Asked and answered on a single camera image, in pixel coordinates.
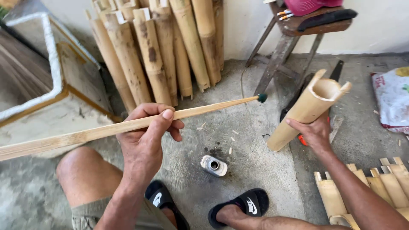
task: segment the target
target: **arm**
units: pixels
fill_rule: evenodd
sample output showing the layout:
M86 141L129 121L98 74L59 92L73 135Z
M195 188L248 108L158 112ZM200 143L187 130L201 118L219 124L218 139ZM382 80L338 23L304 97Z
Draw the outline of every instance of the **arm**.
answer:
M147 129L117 135L124 155L124 175L96 230L135 228L145 190L162 164L163 134L168 131L174 140L182 140L179 129L184 124L179 120L173 121L174 111L170 106L146 103L138 106L126 119L162 115L153 120Z
M326 113L311 124L302 124L293 119L287 119L286 122L303 134L308 145L328 170L360 229L409 229L409 222L366 186L334 154L328 141L330 126Z

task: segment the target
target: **mallet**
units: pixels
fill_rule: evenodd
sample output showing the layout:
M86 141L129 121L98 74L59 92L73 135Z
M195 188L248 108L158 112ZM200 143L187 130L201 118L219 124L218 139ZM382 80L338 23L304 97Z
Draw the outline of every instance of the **mallet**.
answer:
M227 108L230 106L246 103L252 100L258 100L259 102L263 103L265 102L266 99L267 99L266 94L259 94L254 97L226 101L207 106L200 106L196 108L188 108L176 111L174 113L173 119L178 120L186 117L192 117L199 114L216 111L222 108ZM136 120L111 124L93 129L87 129L74 133L67 133L58 136L2 146L0 147L0 161L26 156L34 153L40 153L52 149L70 146L73 144L82 144L99 138L105 138L108 136L116 135L118 133L124 133L136 129L146 128L149 126L151 121L153 121L157 116L160 115L144 117Z

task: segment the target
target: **nike logo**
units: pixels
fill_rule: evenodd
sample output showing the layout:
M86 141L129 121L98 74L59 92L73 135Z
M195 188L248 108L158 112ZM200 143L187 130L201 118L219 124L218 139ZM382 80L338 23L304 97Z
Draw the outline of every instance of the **nike logo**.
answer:
M257 214L257 208L254 205L253 201L247 197L249 200L247 201L247 204L249 205L249 212L251 212L253 215Z
M162 193L161 193L161 192L158 193L158 194L156 194L155 199L153 199L153 205L154 205L155 207L157 207L157 206L159 205L161 198L162 198Z

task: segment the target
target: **shorts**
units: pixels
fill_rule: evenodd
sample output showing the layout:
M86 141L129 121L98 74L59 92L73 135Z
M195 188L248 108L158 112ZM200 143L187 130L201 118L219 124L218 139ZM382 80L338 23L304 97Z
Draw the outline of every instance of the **shorts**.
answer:
M83 204L71 208L72 226L74 230L92 230L102 217L106 206L112 197ZM169 219L147 199L144 198L138 220L135 225L136 230L177 230Z

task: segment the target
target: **wooden stool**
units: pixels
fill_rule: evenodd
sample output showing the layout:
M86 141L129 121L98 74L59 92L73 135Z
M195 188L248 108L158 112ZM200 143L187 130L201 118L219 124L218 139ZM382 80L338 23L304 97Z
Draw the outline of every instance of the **wooden stool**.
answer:
M267 67L261 77L260 82L254 92L254 95L259 93L264 93L265 89L267 88L268 84L270 83L271 79L275 76L277 71L283 72L288 75L290 78L295 79L296 87L303 83L306 72L308 67L311 64L312 58L315 55L315 52L318 49L319 44L321 43L322 37L325 33L330 32L337 32L337 31L344 31L346 30L352 23L352 19L334 22L330 24L315 26L306 29L304 32L300 33L297 31L298 26L301 22L305 19L319 15L325 14L328 12L344 9L343 7L322 7L310 14L304 15L302 17L290 17L288 19L280 21L279 18L281 16L277 16L277 13L283 12L286 8L280 8L275 2L269 3L271 11L273 12L274 17L272 18L270 24L267 26L266 30L264 31L262 37L258 41L256 47L254 48L252 54L250 55L249 59L246 62L246 67L250 66L250 63L253 58L258 59L267 64ZM278 24L280 27L281 32L283 35L280 38L279 43L277 44L276 49L274 50L271 58L268 59L260 54L258 54L258 50L260 49L261 45L263 44L264 40L267 38L268 34L270 33L271 29L275 24ZM294 49L295 45L297 44L298 40L302 35L309 35L309 34L316 34L314 43L312 44L310 53L308 54L307 63L303 68L302 73L297 73L289 68L287 68L284 63L287 60L288 56L291 54L292 50Z

